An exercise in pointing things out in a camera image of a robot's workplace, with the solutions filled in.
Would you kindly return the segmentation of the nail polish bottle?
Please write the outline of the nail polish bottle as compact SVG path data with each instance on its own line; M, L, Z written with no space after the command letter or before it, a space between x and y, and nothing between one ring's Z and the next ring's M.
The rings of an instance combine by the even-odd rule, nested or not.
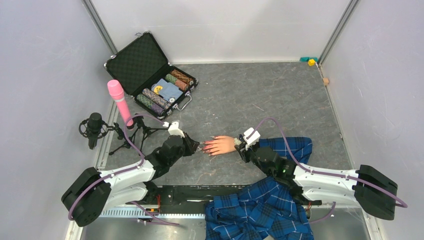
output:
M234 138L234 145L239 146L242 143L242 141L239 138Z

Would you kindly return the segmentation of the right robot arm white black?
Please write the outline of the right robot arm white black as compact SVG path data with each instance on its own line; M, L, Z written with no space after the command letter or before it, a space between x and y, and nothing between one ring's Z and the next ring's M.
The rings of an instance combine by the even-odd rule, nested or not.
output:
M288 188L295 204L337 203L359 206L369 215L387 221L395 218L398 185L372 166L334 170L295 163L270 147L256 147L235 139L242 160L253 163L268 177Z

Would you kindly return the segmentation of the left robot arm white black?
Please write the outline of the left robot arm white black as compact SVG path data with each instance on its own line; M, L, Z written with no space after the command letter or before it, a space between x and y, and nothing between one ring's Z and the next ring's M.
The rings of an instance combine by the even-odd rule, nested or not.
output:
M193 155L200 143L188 134L171 135L141 160L124 167L98 171L86 168L61 197L68 219L85 227L103 211L129 202L153 203L157 190L150 186L182 157Z

